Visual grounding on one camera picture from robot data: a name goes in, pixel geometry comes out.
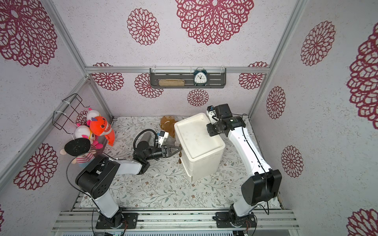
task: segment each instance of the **aluminum frame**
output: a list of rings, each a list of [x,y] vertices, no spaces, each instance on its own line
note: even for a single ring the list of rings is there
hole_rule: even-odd
[[[257,92],[257,96],[253,101],[252,107],[249,110],[248,117],[252,119],[252,116],[256,113],[257,106],[261,102],[262,98],[266,94],[266,90],[270,84],[271,78],[275,71],[277,70],[278,64],[282,59],[284,52],[289,44],[290,39],[292,38],[294,31],[299,23],[299,20],[303,14],[304,8],[307,4],[308,0],[297,0],[293,12],[290,15],[290,19],[285,27],[281,40],[278,44],[277,50],[274,53],[273,59],[270,63],[270,70],[262,80],[260,85],[259,91]]]
[[[70,94],[78,93],[84,85],[88,83],[86,77],[82,78],[80,82],[72,89]],[[72,102],[75,96],[71,96],[66,101]],[[61,102],[55,111],[64,112],[69,104],[67,102]],[[54,115],[54,119],[58,120],[62,113],[57,112]],[[54,128],[51,120],[53,119],[53,114],[47,118],[47,120],[42,124],[42,126],[31,136],[31,138],[26,142],[26,144],[21,148],[21,150],[16,154],[16,156],[11,160],[11,162],[4,168],[0,173],[0,193],[5,189],[8,183],[12,182],[12,179],[17,175],[34,152],[39,148],[43,140],[47,138],[51,130]]]
[[[127,231],[172,231],[172,230],[246,230],[246,228],[217,228],[217,223],[212,219],[216,212],[228,210],[156,210],[124,209],[123,213],[138,213],[138,222],[135,229]],[[85,232],[95,226],[99,213],[93,210],[87,211],[62,211],[52,232]],[[264,210],[254,210],[257,217],[256,230],[299,230],[298,222],[292,210],[270,210],[267,215]],[[123,232],[123,229],[97,230],[95,232],[115,231]]]
[[[110,110],[108,103],[106,102],[105,98],[102,96],[102,93],[100,92],[100,89],[97,86],[96,81],[93,79],[91,74],[88,75],[88,80],[89,80],[89,84],[92,88],[92,91],[93,91],[95,97],[97,98],[97,100],[100,103],[100,105],[102,106],[102,108],[105,110],[108,117],[110,117],[109,122],[111,123],[114,119],[114,116],[112,114],[112,111]]]
[[[71,55],[73,56],[80,72],[83,76],[87,75],[85,71],[85,63],[83,58],[81,57],[78,49],[76,48],[75,43],[73,42],[68,29],[63,23],[62,18],[60,17],[58,10],[56,9],[52,0],[40,0],[42,6],[45,8],[47,14],[49,15],[51,21],[54,23],[56,31],[58,31],[59,35],[62,37],[63,42],[67,45],[68,50],[70,51]]]
[[[87,73],[188,73],[192,74],[198,66],[86,66]],[[249,66],[205,66],[208,73],[263,73],[270,71],[269,67],[249,67]]]

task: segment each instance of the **black cable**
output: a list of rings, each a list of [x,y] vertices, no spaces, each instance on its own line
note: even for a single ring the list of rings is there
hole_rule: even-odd
[[[243,136],[244,136],[245,141],[247,142],[249,148],[252,150],[253,154],[255,154],[258,163],[260,164],[262,170],[263,170],[264,173],[265,173],[265,196],[266,196],[266,205],[268,206],[268,212],[265,210],[265,208],[264,208],[261,204],[258,204],[258,205],[262,206],[262,208],[264,209],[265,213],[266,213],[267,215],[269,215],[269,203],[268,203],[268,195],[267,195],[267,193],[268,193],[268,176],[267,176],[266,171],[265,171],[264,167],[262,166],[260,160],[258,159],[258,157],[257,157],[257,155],[256,155],[256,153],[255,153],[255,151],[253,150],[253,148],[251,147],[251,145],[248,143],[247,137],[246,137],[245,134],[244,134],[244,129],[243,129],[243,127],[242,127],[242,131],[243,131]]]
[[[253,236],[255,234],[255,231],[256,231],[256,228],[257,228],[257,216],[253,215],[253,218],[256,220],[256,225],[255,225],[255,230],[253,231],[251,236]]]
[[[134,148],[134,150],[136,149],[136,147],[135,147],[136,140],[137,140],[137,139],[138,139],[143,133],[145,133],[145,132],[147,132],[147,131],[151,131],[151,132],[155,135],[155,143],[154,143],[154,145],[155,145],[156,148],[158,147],[158,134],[157,134],[154,130],[152,130],[152,129],[146,129],[146,130],[143,130],[142,132],[140,132],[140,133],[136,136],[136,138],[134,139],[134,142],[133,142],[133,148]]]
[[[92,212],[92,221],[91,221],[91,224],[92,224],[92,232],[93,232],[93,236],[96,236],[95,235],[95,231],[93,230],[93,213],[95,212],[95,209],[93,209],[93,212]]]
[[[88,152],[83,153],[83,154],[80,154],[80,155],[78,155],[78,156],[85,155],[85,154],[88,154],[88,153],[95,153],[95,152],[103,153],[103,154],[107,155],[108,157],[112,158],[111,156],[109,156],[108,154],[106,154],[106,153],[103,152],[103,151],[95,151],[95,150],[93,150],[93,151],[88,151]],[[68,179],[68,168],[69,168],[70,164],[72,163],[72,161],[73,161],[75,158],[77,158],[78,156],[74,157],[74,158],[68,163],[67,168],[66,168],[66,178],[67,178],[68,183],[69,183],[74,189],[76,189],[77,191],[79,191],[79,192],[81,192],[81,193],[87,195],[88,197],[92,198],[91,196],[89,196],[89,195],[86,194],[85,192],[83,192],[83,191],[81,191],[80,189],[78,189],[78,188],[76,188],[75,186],[73,186],[73,185],[71,184],[70,180]]]

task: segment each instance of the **floor mat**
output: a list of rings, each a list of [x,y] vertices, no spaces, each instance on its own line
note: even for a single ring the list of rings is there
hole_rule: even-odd
[[[187,117],[176,117],[182,120]],[[136,135],[144,129],[160,130],[161,117],[119,117],[114,124],[116,139],[114,146],[107,145],[105,152],[113,158],[132,158],[132,143]],[[256,145],[248,119],[245,120],[249,134]],[[178,154],[173,157],[151,160],[150,168],[143,175],[115,176],[110,193],[121,207],[164,207],[164,208],[223,208],[238,200],[241,185],[247,180],[246,170],[235,147],[221,134],[226,148],[219,169],[215,174],[191,182],[179,164]],[[85,196],[81,207],[94,207]],[[269,208],[280,209],[277,198],[269,201]]]

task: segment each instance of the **wall shelf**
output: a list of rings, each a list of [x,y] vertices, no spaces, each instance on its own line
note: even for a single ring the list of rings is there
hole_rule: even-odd
[[[207,73],[208,82],[206,85],[194,85],[193,73],[156,73],[150,68],[150,84],[152,88],[224,88],[226,85],[226,69],[222,73]],[[182,79],[185,86],[160,86],[161,79]]]

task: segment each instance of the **cable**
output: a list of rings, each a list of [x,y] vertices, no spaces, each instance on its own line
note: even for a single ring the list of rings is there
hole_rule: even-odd
[[[242,127],[242,131],[243,131],[243,136],[244,136],[245,141],[247,142],[249,148],[252,150],[253,154],[255,154],[258,163],[260,164],[262,170],[263,170],[264,173],[265,173],[265,196],[266,196],[266,205],[268,206],[268,212],[265,210],[265,208],[264,208],[261,204],[258,204],[258,205],[262,206],[262,208],[264,209],[265,213],[266,213],[267,215],[269,215],[269,203],[268,203],[268,195],[267,195],[267,193],[268,193],[268,176],[267,176],[266,171],[265,171],[264,167],[262,166],[260,160],[258,159],[258,157],[257,157],[257,155],[256,155],[256,153],[255,153],[255,151],[253,150],[253,148],[251,147],[251,145],[248,143],[247,137],[246,137],[245,134],[244,134],[244,129],[243,129],[243,127]]]
[[[125,222],[125,229],[123,230],[123,234],[121,234],[121,236],[122,236],[122,235],[125,235],[125,232],[126,232],[127,226],[129,226],[129,224],[127,223],[127,221],[124,221],[124,222]]]
[[[152,129],[146,129],[146,130],[143,130],[142,132],[140,132],[140,133],[136,136],[136,138],[134,139],[134,142],[133,142],[133,148],[134,148],[134,150],[136,149],[136,147],[135,147],[136,140],[137,140],[137,139],[138,139],[143,133],[145,133],[145,132],[147,132],[147,131],[151,131],[151,132],[155,135],[155,143],[154,143],[154,145],[155,145],[156,148],[158,147],[158,135],[157,135],[157,133],[156,133],[154,130],[152,130]]]
[[[257,216],[253,215],[253,218],[256,220],[256,225],[255,225],[255,230],[253,231],[251,236],[253,236],[255,234],[255,231],[256,231],[256,228],[257,228]]]
[[[91,223],[92,223],[92,232],[93,232],[93,236],[96,236],[95,235],[95,231],[93,230],[93,213],[95,212],[95,209],[93,209],[93,212],[92,212],[92,220],[91,220]]]
[[[248,229],[249,229],[248,223],[249,223],[249,225],[251,226],[251,223],[250,223],[249,221],[246,220],[246,221],[245,221],[245,224],[247,225],[247,229],[246,229],[247,233],[248,233]]]
[[[96,150],[88,151],[88,152],[83,153],[83,154],[80,154],[80,155],[78,155],[78,156],[85,155],[85,154],[88,154],[88,153],[103,153],[103,154],[107,155],[108,157],[112,158],[111,156],[109,156],[109,155],[106,154],[105,152],[103,152],[103,151],[96,151]],[[71,184],[70,180],[68,179],[68,168],[69,168],[70,164],[72,163],[72,161],[73,161],[75,158],[77,158],[78,156],[74,157],[74,158],[68,163],[67,168],[66,168],[66,178],[67,178],[68,183],[69,183],[74,189],[76,189],[77,191],[79,191],[79,192],[81,192],[81,193],[87,195],[88,197],[92,198],[92,197],[89,196],[87,193],[85,193],[85,192],[81,191],[80,189],[76,188],[75,186],[73,186],[73,185]],[[93,203],[96,205],[96,207],[97,207],[98,209],[100,209],[100,208],[98,207],[98,205],[96,204],[95,201],[93,201]]]

